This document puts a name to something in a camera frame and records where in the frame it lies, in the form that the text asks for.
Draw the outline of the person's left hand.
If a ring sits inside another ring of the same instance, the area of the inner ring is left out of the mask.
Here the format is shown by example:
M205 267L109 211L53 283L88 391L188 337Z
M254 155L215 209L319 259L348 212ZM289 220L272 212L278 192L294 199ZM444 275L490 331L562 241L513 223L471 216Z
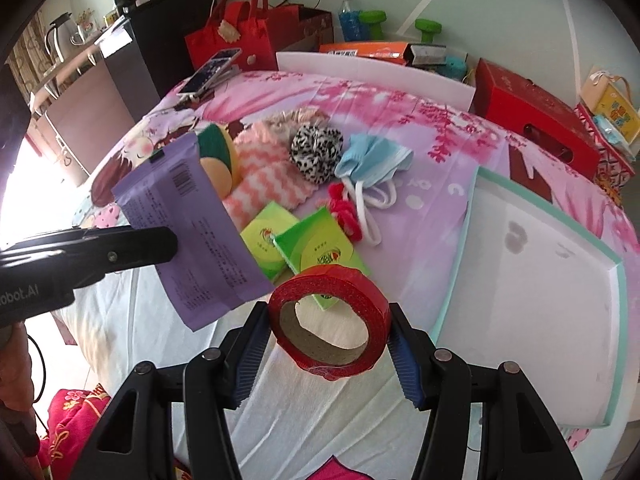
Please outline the person's left hand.
M32 383L32 359L28 353L25 325L12 326L12 335L1 349L0 398L12 411L28 413L35 400Z

